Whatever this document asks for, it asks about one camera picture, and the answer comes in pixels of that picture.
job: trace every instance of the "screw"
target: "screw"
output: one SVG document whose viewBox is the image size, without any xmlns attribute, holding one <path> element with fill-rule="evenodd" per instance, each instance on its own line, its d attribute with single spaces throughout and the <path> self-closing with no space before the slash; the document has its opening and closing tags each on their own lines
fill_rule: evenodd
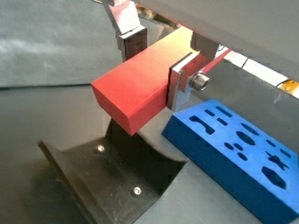
<svg viewBox="0 0 299 224">
<path fill-rule="evenodd" d="M 133 190 L 133 194 L 134 194 L 134 196 L 139 196 L 141 194 L 142 194 L 142 188 L 138 186 L 138 187 L 135 187 L 135 189 Z"/>
<path fill-rule="evenodd" d="M 197 89 L 198 91 L 203 90 L 210 82 L 210 78 L 202 74 L 202 71 L 199 71 L 193 77 L 190 81 L 190 86 Z"/>
<path fill-rule="evenodd" d="M 105 152 L 105 150 L 106 150 L 106 147 L 105 147 L 103 145 L 99 145 L 99 146 L 98 146 L 98 151 L 99 151 L 99 152 Z"/>
</svg>

